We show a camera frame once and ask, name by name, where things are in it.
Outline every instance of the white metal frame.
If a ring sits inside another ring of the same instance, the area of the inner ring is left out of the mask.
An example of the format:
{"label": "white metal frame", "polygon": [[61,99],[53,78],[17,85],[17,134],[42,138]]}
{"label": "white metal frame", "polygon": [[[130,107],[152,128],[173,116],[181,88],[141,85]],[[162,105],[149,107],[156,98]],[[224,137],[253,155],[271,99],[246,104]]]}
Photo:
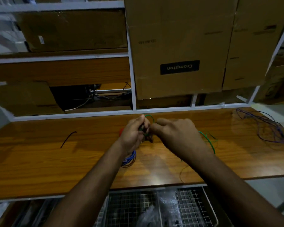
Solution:
{"label": "white metal frame", "polygon": [[[0,5],[0,13],[12,13],[20,11],[49,11],[49,10],[83,10],[83,9],[102,9],[102,8],[124,8],[124,1],[86,1],[86,2],[68,2],[68,3],[42,3],[42,4],[15,4],[15,5]],[[271,58],[268,66],[269,70],[272,62],[279,51],[284,41],[284,32],[276,46],[276,49]],[[44,119],[64,119],[64,118],[79,118],[79,117],[94,117],[94,116],[110,116],[110,115],[128,115],[128,114],[146,114],[146,113],[159,113],[159,112],[176,112],[176,111],[191,111],[191,110],[208,110],[208,109],[221,109],[221,108],[236,108],[236,107],[249,107],[260,88],[255,87],[252,96],[246,100],[245,103],[231,103],[231,104],[217,104],[210,106],[196,106],[197,94],[194,94],[190,107],[167,107],[167,108],[153,108],[137,110],[136,108],[136,89],[135,78],[133,72],[133,61],[131,55],[131,46],[129,31],[127,29],[127,53],[108,53],[108,54],[92,54],[92,55],[75,55],[75,56],[55,56],[55,57],[31,57],[31,58],[8,58],[0,59],[0,64],[3,63],[20,63],[20,62],[39,62],[39,61],[61,61],[61,60],[79,60],[79,59],[99,59],[111,57],[129,57],[130,66],[130,79],[132,91],[132,110],[119,110],[119,111],[103,111],[103,112],[87,112],[87,113],[68,113],[68,114],[55,114],[55,115],[41,115],[41,116],[14,116],[9,111],[0,107],[3,113],[8,117],[11,122],[15,121],[28,121],[28,120],[44,120]]]}

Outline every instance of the white sticker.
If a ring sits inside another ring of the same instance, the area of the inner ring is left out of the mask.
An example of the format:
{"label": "white sticker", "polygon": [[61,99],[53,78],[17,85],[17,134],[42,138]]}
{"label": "white sticker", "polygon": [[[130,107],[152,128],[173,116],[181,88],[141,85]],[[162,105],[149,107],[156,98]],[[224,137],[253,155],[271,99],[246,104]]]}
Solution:
{"label": "white sticker", "polygon": [[7,85],[7,82],[6,81],[1,81],[0,82],[0,86],[4,86],[4,85]]}
{"label": "white sticker", "polygon": [[40,43],[41,43],[41,44],[45,44],[45,43],[44,43],[44,40],[43,40],[43,37],[42,37],[42,36],[38,36],[38,37],[39,37]]}

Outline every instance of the wooden tabletop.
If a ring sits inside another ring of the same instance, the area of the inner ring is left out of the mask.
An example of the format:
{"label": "wooden tabletop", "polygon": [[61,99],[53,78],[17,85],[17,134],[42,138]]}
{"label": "wooden tabletop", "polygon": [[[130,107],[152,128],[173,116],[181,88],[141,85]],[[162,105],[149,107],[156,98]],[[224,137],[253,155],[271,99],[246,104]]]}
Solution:
{"label": "wooden tabletop", "polygon": [[[256,123],[252,119],[241,120],[235,109],[152,115],[155,119],[192,119],[199,131],[218,139],[213,143],[216,155],[243,179],[284,175],[284,144],[260,140]],[[127,121],[136,116],[8,124],[0,130],[0,199],[67,193],[118,138]],[[74,131],[77,133],[60,148]],[[143,143],[137,149],[136,162],[131,167],[120,168],[112,188],[202,182],[155,137],[153,144]]]}

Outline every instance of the person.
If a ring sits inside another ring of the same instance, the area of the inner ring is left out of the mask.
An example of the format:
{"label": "person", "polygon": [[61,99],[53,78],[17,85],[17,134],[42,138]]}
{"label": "person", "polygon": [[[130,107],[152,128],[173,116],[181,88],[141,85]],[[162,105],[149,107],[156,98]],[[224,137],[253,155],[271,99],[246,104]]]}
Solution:
{"label": "person", "polygon": [[235,226],[282,226],[284,216],[228,168],[205,144],[190,119],[158,119],[144,115],[131,120],[119,139],[87,175],[61,200],[45,227],[92,226],[123,159],[142,141],[143,131],[158,136],[172,153],[185,161],[205,181]]}

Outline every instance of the red object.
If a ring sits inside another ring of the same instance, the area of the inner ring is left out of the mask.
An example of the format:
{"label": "red object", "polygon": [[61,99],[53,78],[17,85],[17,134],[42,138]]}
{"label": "red object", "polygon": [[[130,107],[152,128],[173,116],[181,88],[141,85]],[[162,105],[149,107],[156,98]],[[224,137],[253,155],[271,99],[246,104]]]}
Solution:
{"label": "red object", "polygon": [[124,128],[125,128],[125,127],[121,128],[121,129],[119,130],[119,137],[121,136],[121,134],[122,134]]}

